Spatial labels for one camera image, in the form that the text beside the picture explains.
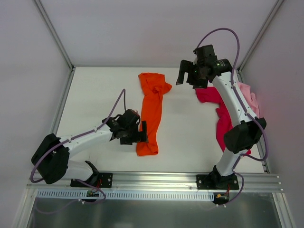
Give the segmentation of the orange t shirt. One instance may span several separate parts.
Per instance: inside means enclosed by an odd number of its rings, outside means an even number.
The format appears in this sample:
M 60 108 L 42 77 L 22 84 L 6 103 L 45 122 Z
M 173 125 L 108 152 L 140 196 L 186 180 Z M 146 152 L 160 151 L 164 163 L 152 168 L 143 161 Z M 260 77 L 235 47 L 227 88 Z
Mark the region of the orange t shirt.
M 170 92 L 172 85 L 167 83 L 165 75 L 158 73 L 141 73 L 138 75 L 142 92 L 141 120 L 147 123 L 148 142 L 139 142 L 136 145 L 138 156 L 157 155 L 157 131 L 162 117 L 163 96 Z

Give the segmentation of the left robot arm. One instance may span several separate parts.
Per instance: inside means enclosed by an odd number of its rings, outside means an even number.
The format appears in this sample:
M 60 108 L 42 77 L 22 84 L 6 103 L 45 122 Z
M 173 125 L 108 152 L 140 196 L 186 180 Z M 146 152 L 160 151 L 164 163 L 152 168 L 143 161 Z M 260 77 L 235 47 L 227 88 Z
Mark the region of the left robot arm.
M 61 179 L 71 179 L 72 187 L 95 186 L 100 172 L 90 161 L 73 161 L 72 157 L 98 143 L 107 143 L 118 139 L 121 145 L 148 143 L 147 122 L 133 109 L 123 114 L 107 117 L 101 125 L 79 135 L 57 137 L 47 135 L 31 162 L 34 172 L 41 175 L 38 182 L 54 184 Z

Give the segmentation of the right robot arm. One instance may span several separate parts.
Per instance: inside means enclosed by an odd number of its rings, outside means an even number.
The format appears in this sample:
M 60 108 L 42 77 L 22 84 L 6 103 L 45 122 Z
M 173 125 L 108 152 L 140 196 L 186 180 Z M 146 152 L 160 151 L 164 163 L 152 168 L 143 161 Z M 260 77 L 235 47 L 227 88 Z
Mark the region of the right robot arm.
M 198 47 L 193 52 L 195 61 L 180 62 L 176 84 L 186 82 L 194 89 L 206 89 L 208 83 L 212 83 L 232 123 L 232 129 L 224 134 L 225 150 L 221 159 L 208 175 L 197 175 L 197 187 L 203 190 L 237 190 L 239 186 L 233 171 L 240 158 L 259 141 L 266 121 L 250 109 L 227 59 L 218 59 L 212 45 Z

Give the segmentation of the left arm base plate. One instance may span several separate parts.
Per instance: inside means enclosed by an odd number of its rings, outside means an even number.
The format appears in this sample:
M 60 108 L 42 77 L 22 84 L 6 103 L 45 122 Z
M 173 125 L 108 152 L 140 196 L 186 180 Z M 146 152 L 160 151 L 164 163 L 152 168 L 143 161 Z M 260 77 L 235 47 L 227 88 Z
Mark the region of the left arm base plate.
M 93 174 L 87 180 L 83 180 L 84 183 L 89 184 L 90 186 L 99 187 L 99 188 L 111 188 L 112 187 L 113 174 L 109 172 L 99 172 Z M 72 179 L 70 182 L 70 187 L 80 188 L 87 187 L 83 183 L 79 182 L 76 179 Z

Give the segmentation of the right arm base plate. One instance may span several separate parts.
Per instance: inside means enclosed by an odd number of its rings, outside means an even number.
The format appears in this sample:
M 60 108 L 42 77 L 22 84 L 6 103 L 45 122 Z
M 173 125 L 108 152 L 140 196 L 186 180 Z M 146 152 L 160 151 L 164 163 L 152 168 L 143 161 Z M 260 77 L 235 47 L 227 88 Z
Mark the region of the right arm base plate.
M 229 176 L 212 176 L 211 173 L 196 175 L 199 190 L 239 190 L 238 179 L 235 174 Z

